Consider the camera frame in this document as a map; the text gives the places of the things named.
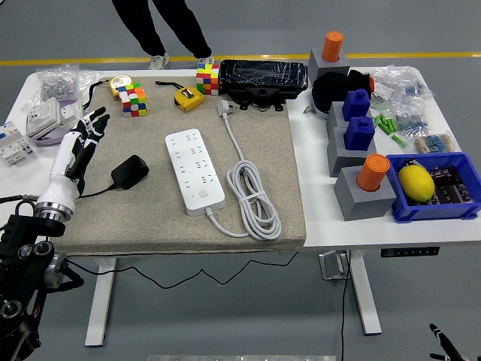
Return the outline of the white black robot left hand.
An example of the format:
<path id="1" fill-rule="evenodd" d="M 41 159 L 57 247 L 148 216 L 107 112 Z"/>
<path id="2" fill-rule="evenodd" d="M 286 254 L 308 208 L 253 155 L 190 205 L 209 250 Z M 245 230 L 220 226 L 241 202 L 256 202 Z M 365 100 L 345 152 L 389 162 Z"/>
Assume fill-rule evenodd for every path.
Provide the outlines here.
<path id="1" fill-rule="evenodd" d="M 50 170 L 50 185 L 39 196 L 35 213 L 44 218 L 65 218 L 74 213 L 75 200 L 83 192 L 81 180 L 104 137 L 110 115 L 100 107 L 77 122 L 62 139 Z"/>

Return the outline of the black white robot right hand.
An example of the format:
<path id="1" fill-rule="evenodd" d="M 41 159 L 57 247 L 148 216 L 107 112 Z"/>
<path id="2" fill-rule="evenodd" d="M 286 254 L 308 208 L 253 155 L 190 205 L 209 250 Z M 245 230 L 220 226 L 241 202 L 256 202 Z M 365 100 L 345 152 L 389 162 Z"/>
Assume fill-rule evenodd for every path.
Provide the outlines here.
<path id="1" fill-rule="evenodd" d="M 445 351 L 445 355 L 431 353 L 430 358 L 434 360 L 458 360 L 463 361 L 465 358 L 458 352 L 447 336 L 433 323 L 429 324 L 430 330 L 434 333 L 435 338 L 440 342 L 440 346 Z"/>

